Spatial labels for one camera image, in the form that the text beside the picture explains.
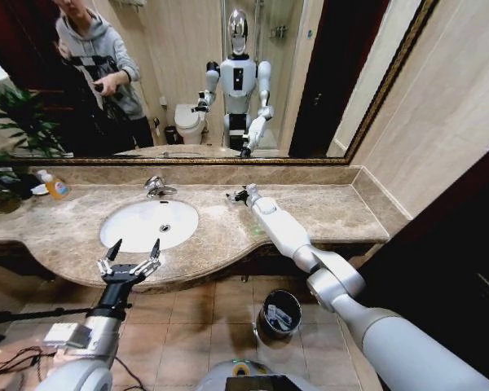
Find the tile floor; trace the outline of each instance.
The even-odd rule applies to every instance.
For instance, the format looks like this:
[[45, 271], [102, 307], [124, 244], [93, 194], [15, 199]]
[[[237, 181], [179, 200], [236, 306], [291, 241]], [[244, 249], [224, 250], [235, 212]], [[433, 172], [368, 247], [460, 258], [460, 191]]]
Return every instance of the tile floor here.
[[[263, 341], [256, 337], [253, 326], [263, 300], [275, 288], [288, 289], [298, 298], [302, 324], [288, 340]], [[23, 311], [87, 307], [99, 294], [99, 289], [57, 280], [44, 283]], [[326, 391], [381, 390], [347, 329], [335, 314], [315, 303], [304, 281], [254, 276], [242, 283], [240, 277], [230, 277], [180, 292], [132, 293], [130, 301], [133, 307], [127, 310], [121, 327], [118, 357], [149, 391], [192, 390], [214, 364], [233, 358], [257, 360]], [[21, 348], [40, 345], [57, 319], [82, 321], [83, 315], [13, 323], [0, 344], [0, 361]], [[42, 377], [50, 364], [50, 359], [42, 360]], [[22, 373], [24, 389], [34, 389], [36, 371], [28, 368]], [[115, 391], [135, 385], [119, 363], [114, 363], [112, 373]], [[0, 376], [0, 384], [5, 381], [6, 377]]]

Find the mirror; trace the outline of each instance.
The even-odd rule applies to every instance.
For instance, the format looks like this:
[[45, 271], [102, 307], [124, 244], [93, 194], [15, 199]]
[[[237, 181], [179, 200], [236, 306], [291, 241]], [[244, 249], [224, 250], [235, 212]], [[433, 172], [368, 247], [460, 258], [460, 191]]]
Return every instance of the mirror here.
[[411, 3], [0, 0], [0, 151], [349, 163], [432, 7]]

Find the humanoid robot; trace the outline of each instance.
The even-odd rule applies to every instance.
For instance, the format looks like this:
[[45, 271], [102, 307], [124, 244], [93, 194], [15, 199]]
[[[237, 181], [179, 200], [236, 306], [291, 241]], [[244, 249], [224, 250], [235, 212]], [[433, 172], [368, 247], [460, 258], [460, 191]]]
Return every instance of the humanoid robot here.
[[[266, 123], [274, 116], [274, 109], [268, 105], [270, 98], [271, 66], [262, 61], [258, 66], [245, 53], [248, 24], [242, 10], [234, 10], [228, 20], [228, 34], [231, 40], [231, 55], [221, 66], [211, 61], [206, 64], [206, 90], [200, 91], [197, 106], [192, 111], [208, 112], [216, 99], [215, 90], [221, 79], [227, 113], [223, 118], [225, 134], [231, 149], [240, 151], [241, 157], [248, 157], [258, 147], [264, 135]], [[261, 107], [258, 117], [252, 121], [248, 114], [250, 96], [255, 89], [256, 78], [259, 85]]]

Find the silver robot head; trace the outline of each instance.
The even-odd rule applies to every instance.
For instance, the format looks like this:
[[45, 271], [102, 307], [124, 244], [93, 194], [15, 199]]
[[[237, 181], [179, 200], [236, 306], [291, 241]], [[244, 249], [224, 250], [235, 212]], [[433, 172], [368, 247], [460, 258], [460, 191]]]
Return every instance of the silver robot head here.
[[233, 55], [243, 55], [246, 50], [248, 23], [243, 10], [234, 10], [228, 19], [228, 35], [230, 35], [231, 52]]

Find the gray hoodie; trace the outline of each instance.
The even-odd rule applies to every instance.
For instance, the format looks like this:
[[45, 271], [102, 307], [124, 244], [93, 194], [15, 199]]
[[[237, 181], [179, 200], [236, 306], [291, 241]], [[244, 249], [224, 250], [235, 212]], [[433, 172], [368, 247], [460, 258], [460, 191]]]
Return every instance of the gray hoodie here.
[[[139, 80], [138, 66], [129, 57], [120, 34], [100, 14], [90, 9], [88, 11], [92, 16], [92, 25], [85, 37], [74, 31], [66, 15], [62, 15], [56, 21], [56, 31], [59, 38], [68, 46], [71, 55], [110, 55], [116, 62], [118, 69], [127, 72], [130, 81]], [[108, 72], [103, 70], [101, 77], [107, 76], [107, 74]], [[117, 92], [121, 93], [121, 97], [114, 99], [114, 101], [131, 120], [145, 116], [139, 97], [130, 83], [118, 86]]]

